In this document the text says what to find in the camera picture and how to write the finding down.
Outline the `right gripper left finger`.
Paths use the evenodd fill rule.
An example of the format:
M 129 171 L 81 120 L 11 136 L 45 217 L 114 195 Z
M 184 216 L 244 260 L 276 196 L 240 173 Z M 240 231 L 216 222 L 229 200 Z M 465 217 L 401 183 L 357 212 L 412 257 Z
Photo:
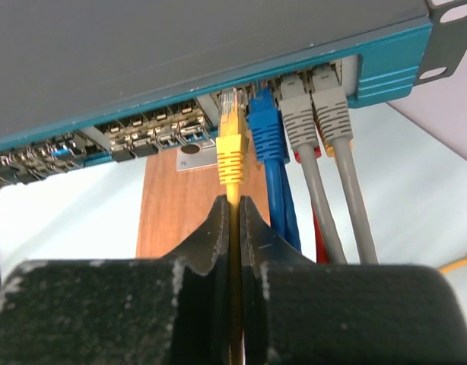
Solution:
M 159 259 L 32 260 L 0 289 L 0 364 L 226 364 L 225 197 Z

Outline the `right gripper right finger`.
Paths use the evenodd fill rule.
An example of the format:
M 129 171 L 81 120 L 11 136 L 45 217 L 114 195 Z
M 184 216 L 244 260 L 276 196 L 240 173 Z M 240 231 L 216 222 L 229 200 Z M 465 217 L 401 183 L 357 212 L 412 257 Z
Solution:
M 436 269 L 316 264 L 240 203 L 249 364 L 467 364 L 467 324 Z

